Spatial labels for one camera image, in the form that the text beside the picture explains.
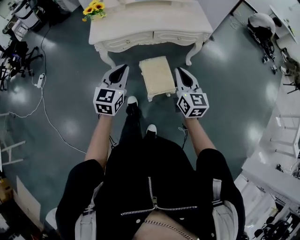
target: chain necklace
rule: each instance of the chain necklace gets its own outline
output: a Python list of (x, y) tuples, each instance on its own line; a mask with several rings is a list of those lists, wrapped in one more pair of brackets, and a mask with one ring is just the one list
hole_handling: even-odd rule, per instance
[(163, 226), (163, 227), (167, 227), (167, 228), (170, 228), (172, 229), (173, 231), (179, 233), (180, 235), (182, 235), (183, 237), (185, 237), (186, 239), (188, 240), (194, 240), (193, 238), (191, 238), (190, 236), (188, 236), (186, 233), (184, 233), (183, 231), (180, 231), (178, 228), (176, 227), (173, 227), (171, 225), (168, 225), (166, 223), (160, 223), (160, 222), (157, 222), (157, 221), (151, 221), (151, 220), (145, 220), (144, 221), (145, 223), (150, 223), (150, 224), (155, 224), (155, 225), (159, 225), (159, 226)]

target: power strip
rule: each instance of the power strip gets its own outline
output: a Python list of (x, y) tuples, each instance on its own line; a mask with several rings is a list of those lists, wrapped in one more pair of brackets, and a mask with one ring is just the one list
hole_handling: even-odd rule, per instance
[(37, 84), (34, 84), (34, 86), (36, 86), (37, 88), (41, 88), (41, 87), (42, 87), (42, 83), (43, 83), (44, 77), (45, 77), (45, 74), (44, 74), (44, 73), (41, 74), (41, 75), (39, 76), (39, 79), (38, 79)]

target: cushioned stool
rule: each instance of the cushioned stool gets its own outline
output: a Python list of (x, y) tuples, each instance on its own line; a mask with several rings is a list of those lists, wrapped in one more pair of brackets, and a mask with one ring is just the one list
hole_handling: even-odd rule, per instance
[(168, 97), (176, 92), (173, 76), (165, 56), (140, 61), (140, 69), (148, 92), (148, 101), (158, 94)]

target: zipper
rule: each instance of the zipper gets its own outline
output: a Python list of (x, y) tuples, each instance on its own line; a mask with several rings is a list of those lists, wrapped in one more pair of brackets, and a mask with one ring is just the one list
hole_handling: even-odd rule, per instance
[(179, 210), (188, 210), (188, 209), (195, 209), (195, 208), (197, 208), (197, 206), (182, 207), (182, 208), (160, 208), (158, 206), (158, 199), (157, 199), (157, 197), (153, 196), (151, 177), (148, 177), (148, 183), (149, 183), (149, 193), (150, 193), (150, 197), (151, 197), (151, 200), (152, 200), (153, 208), (152, 209), (147, 209), (147, 210), (123, 212), (123, 213), (121, 213), (121, 216), (129, 215), (129, 214), (136, 214), (136, 213), (151, 212), (154, 209), (160, 209), (160, 210), (163, 210), (163, 211), (179, 211)]
[(153, 204), (153, 207), (156, 209), (156, 208), (158, 208), (158, 199), (157, 199), (157, 197), (153, 196), (151, 177), (148, 177), (148, 182), (149, 182), (149, 192), (150, 192), (152, 204)]

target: white chair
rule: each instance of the white chair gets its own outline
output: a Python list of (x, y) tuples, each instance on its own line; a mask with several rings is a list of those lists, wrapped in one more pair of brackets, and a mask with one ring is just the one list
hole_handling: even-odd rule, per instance
[[(0, 139), (0, 140), (1, 140), (1, 143), (4, 145), (4, 148), (3, 148), (3, 149), (0, 148), (0, 171), (1, 171), (1, 172), (3, 171), (3, 170), (2, 170), (2, 166), (23, 161), (23, 158), (12, 161), (11, 151), (12, 151), (13, 148), (15, 148), (15, 147), (17, 147), (17, 146), (20, 146), (20, 145), (22, 145), (22, 144), (24, 144), (24, 143), (26, 143), (26, 141), (22, 141), (22, 142), (18, 142), (18, 143), (16, 143), (16, 144), (13, 144), (13, 145), (10, 145), (10, 146), (7, 146), (7, 145), (6, 145), (4, 139), (5, 139), (5, 133), (7, 132), (6, 126), (5, 126), (5, 125), (6, 125), (6, 117), (7, 117), (8, 115), (9, 115), (8, 112), (7, 112), (7, 113), (0, 114), (0, 117), (4, 117), (4, 116), (5, 116), (4, 127), (2, 128), (3, 131), (2, 131), (2, 133), (1, 133), (1, 139)], [(2, 152), (5, 152), (5, 151), (8, 152), (8, 162), (3, 163), (3, 162), (2, 162), (2, 159), (1, 159), (1, 153), (2, 153)]]

